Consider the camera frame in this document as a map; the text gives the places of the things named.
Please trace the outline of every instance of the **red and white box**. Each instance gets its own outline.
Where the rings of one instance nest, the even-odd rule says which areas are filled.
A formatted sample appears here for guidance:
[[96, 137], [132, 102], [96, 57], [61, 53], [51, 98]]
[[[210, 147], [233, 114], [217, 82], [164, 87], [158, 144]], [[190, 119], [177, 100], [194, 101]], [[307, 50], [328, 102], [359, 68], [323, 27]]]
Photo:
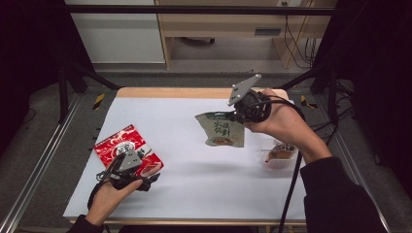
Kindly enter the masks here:
[[135, 173], [140, 177], [154, 175], [164, 166], [160, 158], [157, 157], [152, 148], [146, 143], [132, 124], [94, 145], [93, 148], [106, 168], [113, 159], [120, 154], [122, 149], [134, 149], [136, 152], [142, 152], [144, 154], [142, 164], [137, 168]]

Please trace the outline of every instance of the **green snack bag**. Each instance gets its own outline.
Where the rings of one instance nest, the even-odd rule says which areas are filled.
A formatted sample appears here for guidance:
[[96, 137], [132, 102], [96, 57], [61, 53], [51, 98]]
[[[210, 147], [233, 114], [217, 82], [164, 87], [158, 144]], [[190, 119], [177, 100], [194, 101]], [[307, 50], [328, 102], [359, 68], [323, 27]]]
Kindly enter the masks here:
[[245, 144], [245, 127], [237, 122], [226, 118], [227, 112], [212, 112], [197, 115], [202, 128], [208, 139], [205, 144], [216, 146], [231, 146], [243, 148]]

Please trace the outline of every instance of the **gray floor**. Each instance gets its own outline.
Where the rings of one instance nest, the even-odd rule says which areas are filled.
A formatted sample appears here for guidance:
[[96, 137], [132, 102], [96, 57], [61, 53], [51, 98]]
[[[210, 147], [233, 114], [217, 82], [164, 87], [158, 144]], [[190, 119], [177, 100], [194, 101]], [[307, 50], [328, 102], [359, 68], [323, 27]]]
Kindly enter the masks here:
[[[108, 66], [97, 65], [97, 68], [108, 80], [127, 86], [228, 87], [249, 78], [255, 72], [262, 72], [263, 79], [257, 85], [273, 87], [297, 77], [304, 71], [296, 67], [284, 70], [274, 51], [270, 40], [263, 39], [217, 39], [214, 45], [178, 40], [169, 70], [151, 65], [119, 66], [117, 72], [112, 72], [113, 69]], [[136, 68], [144, 72], [136, 73]], [[62, 217], [67, 198], [77, 185], [105, 113], [116, 95], [115, 91], [89, 78], [86, 78], [86, 82], [89, 85], [86, 94], [71, 95], [74, 100], [80, 98], [77, 110], [21, 216], [18, 229], [29, 227], [33, 230], [32, 227], [41, 227], [41, 232], [64, 232], [65, 228], [70, 227], [67, 219]], [[309, 103], [317, 102], [321, 106], [326, 99], [323, 95], [312, 96], [307, 89], [310, 83], [311, 81], [307, 81], [291, 89], [290, 98], [299, 103], [303, 94]], [[93, 110], [94, 101], [100, 93], [105, 93], [106, 96], [99, 110]], [[351, 107], [346, 100], [340, 102], [340, 106], [339, 111]], [[26, 118], [29, 121], [21, 126], [0, 158], [1, 219], [6, 217], [17, 200], [58, 126], [57, 85], [34, 93], [31, 96], [30, 108], [32, 111]], [[303, 111], [309, 125], [326, 121], [322, 109], [303, 108]], [[330, 128], [319, 132], [321, 137], [329, 133]], [[329, 147], [336, 156], [351, 155], [392, 232], [412, 232], [412, 202], [401, 189], [392, 171], [375, 164], [373, 151], [359, 123], [350, 116], [342, 119], [338, 134], [333, 137]]]

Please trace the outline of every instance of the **black horizontal bar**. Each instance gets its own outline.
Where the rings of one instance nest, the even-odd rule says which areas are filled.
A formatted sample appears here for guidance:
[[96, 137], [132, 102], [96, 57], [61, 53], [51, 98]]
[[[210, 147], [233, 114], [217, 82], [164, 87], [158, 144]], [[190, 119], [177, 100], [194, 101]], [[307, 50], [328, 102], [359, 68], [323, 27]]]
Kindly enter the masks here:
[[298, 7], [243, 7], [243, 6], [136, 6], [136, 5], [66, 5], [42, 6], [45, 10], [64, 10], [77, 14], [196, 14], [196, 15], [281, 15], [335, 16], [348, 10], [333, 8]]

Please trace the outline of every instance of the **white object on desk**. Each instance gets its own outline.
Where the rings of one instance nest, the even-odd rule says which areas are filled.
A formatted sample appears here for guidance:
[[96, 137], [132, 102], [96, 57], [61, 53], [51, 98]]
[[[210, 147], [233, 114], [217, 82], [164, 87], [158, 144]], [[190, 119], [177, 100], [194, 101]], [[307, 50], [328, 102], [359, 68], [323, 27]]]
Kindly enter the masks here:
[[[133, 124], [164, 162], [149, 192], [135, 191], [109, 220], [259, 222], [281, 218], [292, 169], [265, 170], [260, 165], [258, 134], [246, 130], [245, 147], [209, 147], [194, 116], [232, 111], [225, 99], [116, 98], [96, 142]], [[93, 151], [64, 213], [86, 214], [88, 196], [104, 170]], [[301, 177], [294, 188], [287, 219], [304, 220]]]

